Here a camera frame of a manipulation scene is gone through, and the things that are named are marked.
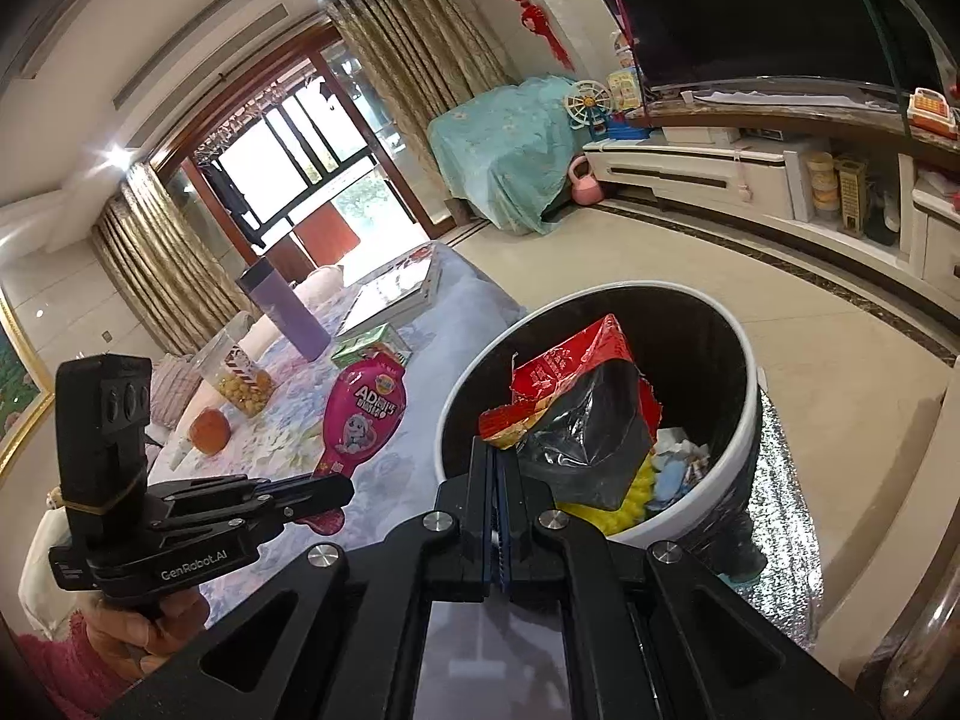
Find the ceiling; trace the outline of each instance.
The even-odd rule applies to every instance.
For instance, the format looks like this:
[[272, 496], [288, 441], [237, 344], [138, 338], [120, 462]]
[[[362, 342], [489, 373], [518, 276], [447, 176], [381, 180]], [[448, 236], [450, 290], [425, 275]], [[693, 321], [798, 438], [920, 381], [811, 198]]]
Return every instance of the ceiling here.
[[85, 237], [121, 178], [104, 153], [131, 141], [218, 47], [279, 4], [289, 14], [215, 68], [137, 157], [146, 156], [218, 71], [317, 11], [317, 0], [232, 0], [176, 45], [117, 110], [118, 92], [211, 1], [85, 0], [35, 77], [10, 82], [0, 98], [0, 263]]

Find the painting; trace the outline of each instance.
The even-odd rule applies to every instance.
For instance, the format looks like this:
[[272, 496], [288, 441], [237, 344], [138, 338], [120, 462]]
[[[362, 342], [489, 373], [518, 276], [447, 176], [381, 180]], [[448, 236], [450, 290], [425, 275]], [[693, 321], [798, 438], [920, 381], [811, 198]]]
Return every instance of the painting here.
[[0, 289], [0, 483], [53, 402], [50, 373]]

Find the pink candy package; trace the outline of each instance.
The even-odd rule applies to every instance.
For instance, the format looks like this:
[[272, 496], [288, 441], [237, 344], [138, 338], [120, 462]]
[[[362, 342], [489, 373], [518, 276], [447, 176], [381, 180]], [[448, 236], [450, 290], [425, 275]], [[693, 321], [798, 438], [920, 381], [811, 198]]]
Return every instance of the pink candy package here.
[[[323, 456], [314, 476], [340, 473], [352, 476], [354, 469], [381, 450], [397, 432], [407, 394], [403, 367], [380, 353], [344, 368], [337, 376], [323, 413]], [[333, 536], [344, 527], [344, 510], [333, 509], [299, 520], [322, 536]]]

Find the air conditioning vent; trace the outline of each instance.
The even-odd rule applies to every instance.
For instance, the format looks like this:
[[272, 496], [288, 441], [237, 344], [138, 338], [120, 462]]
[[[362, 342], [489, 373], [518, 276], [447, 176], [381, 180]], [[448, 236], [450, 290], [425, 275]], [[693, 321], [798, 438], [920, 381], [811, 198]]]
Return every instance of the air conditioning vent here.
[[186, 76], [176, 89], [168, 95], [163, 103], [150, 115], [150, 118], [143, 125], [136, 135], [133, 135], [131, 141], [127, 143], [127, 148], [143, 148], [152, 133], [156, 132], [163, 124], [163, 121], [172, 114], [176, 108], [198, 87], [203, 81], [212, 76], [219, 67], [222, 67], [227, 60], [237, 55], [243, 47], [256, 40], [268, 29], [276, 26], [290, 14], [282, 5], [277, 5], [268, 10], [259, 19], [237, 32], [232, 38], [227, 40], [219, 49], [215, 50], [209, 57], [203, 60], [203, 63]]
[[217, 11], [224, 8], [224, 6], [230, 4], [234, 0], [214, 0], [210, 2], [200, 13], [195, 15], [187, 23], [185, 23], [180, 29], [176, 30], [173, 37], [170, 38], [166, 43], [160, 46], [157, 49], [157, 52], [148, 59], [143, 66], [133, 74], [133, 77], [127, 81], [124, 85], [124, 88], [117, 93], [117, 96], [113, 98], [113, 107], [116, 110], [120, 110], [124, 103], [131, 98], [133, 93], [138, 89], [141, 83], [146, 79], [146, 77], [157, 69], [157, 66], [160, 65], [160, 62], [166, 59], [167, 56], [171, 55], [174, 52], [174, 49], [184, 40], [190, 36], [190, 34], [211, 16], [213, 16]]

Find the trash can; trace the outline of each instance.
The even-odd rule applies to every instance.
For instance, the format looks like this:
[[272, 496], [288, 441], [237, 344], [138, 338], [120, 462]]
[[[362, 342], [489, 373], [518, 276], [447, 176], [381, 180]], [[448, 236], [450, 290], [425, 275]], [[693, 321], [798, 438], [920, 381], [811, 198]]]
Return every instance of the trash can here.
[[535, 311], [470, 364], [440, 414], [434, 461], [440, 481], [466, 473], [477, 418], [510, 397], [512, 361], [533, 359], [614, 314], [637, 367], [664, 407], [661, 427], [683, 427], [709, 445], [704, 480], [666, 511], [616, 536], [634, 546], [715, 531], [742, 511], [760, 448], [757, 364], [739, 322], [708, 295], [679, 284], [626, 281], [593, 287]]

